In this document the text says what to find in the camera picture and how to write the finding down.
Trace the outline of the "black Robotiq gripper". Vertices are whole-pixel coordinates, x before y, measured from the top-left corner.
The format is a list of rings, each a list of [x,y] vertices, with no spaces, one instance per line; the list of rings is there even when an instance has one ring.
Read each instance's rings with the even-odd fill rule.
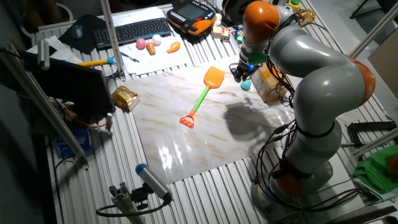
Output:
[[[230,64],[230,72],[236,82],[247,81],[255,71],[256,66],[253,64],[248,65],[242,62]]]

